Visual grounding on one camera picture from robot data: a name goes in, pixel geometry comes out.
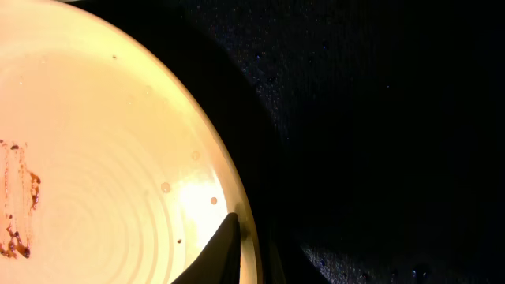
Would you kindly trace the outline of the yellow plate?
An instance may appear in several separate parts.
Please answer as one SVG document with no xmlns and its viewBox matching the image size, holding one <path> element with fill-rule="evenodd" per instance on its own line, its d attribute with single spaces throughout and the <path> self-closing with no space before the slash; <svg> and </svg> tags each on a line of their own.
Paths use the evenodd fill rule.
<svg viewBox="0 0 505 284">
<path fill-rule="evenodd" d="M 177 77 L 106 21 L 1 4 L 4 283 L 170 283 L 240 222 L 240 280 L 263 279 L 255 223 L 219 135 Z"/>
</svg>

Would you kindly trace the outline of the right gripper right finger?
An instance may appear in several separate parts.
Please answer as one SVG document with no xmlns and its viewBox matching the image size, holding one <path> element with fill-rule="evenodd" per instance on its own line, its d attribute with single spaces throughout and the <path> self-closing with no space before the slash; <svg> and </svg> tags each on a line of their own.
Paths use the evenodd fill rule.
<svg viewBox="0 0 505 284">
<path fill-rule="evenodd" d="M 283 271 L 282 261 L 275 241 L 269 240 L 268 258 L 272 284 L 286 284 L 286 276 Z"/>
</svg>

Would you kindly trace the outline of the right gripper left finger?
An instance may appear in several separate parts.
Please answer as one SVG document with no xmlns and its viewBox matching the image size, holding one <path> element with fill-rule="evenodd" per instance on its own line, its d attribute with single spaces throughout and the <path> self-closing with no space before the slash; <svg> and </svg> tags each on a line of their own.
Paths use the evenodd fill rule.
<svg viewBox="0 0 505 284">
<path fill-rule="evenodd" d="M 173 284 L 238 284 L 241 233 L 238 215 L 229 213 L 200 255 Z"/>
</svg>

